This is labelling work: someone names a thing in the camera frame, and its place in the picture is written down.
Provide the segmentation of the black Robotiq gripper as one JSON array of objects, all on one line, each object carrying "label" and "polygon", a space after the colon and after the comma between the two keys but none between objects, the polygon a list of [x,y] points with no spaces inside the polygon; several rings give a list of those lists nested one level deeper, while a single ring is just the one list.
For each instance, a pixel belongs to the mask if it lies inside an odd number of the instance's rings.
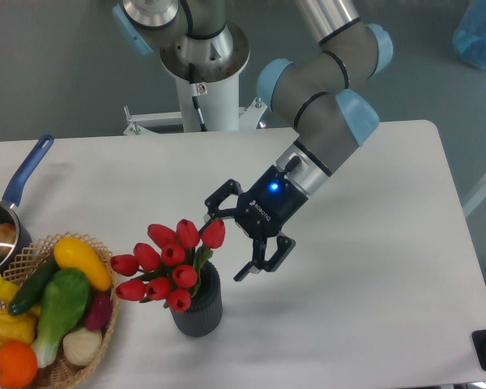
[{"label": "black Robotiq gripper", "polygon": [[[242,193],[240,183],[234,179],[228,179],[215,190],[204,202],[207,213],[200,229],[204,232],[218,219],[235,218],[237,225],[253,239],[251,260],[233,277],[236,282],[243,281],[250,273],[275,272],[279,268],[296,246],[294,239],[279,232],[308,200],[274,165]],[[238,198],[237,206],[221,209],[220,205],[230,196]],[[276,250],[266,259],[268,238],[274,236]]]}]

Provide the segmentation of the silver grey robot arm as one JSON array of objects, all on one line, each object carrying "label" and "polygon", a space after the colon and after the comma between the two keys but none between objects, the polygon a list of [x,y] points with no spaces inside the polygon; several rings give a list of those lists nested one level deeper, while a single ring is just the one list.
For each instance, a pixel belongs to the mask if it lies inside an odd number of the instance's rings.
[{"label": "silver grey robot arm", "polygon": [[[297,139],[248,190],[229,180],[206,201],[207,225],[231,218],[253,242],[237,273],[273,272],[295,242],[283,225],[377,129],[375,110],[355,87],[393,56],[390,35],[363,24],[350,1],[300,1],[320,49],[303,66],[276,59],[261,71],[256,103],[278,114]],[[239,130],[239,75],[249,59],[243,31],[222,1],[120,1],[113,17],[140,54],[157,53],[175,79],[186,132]]]}]

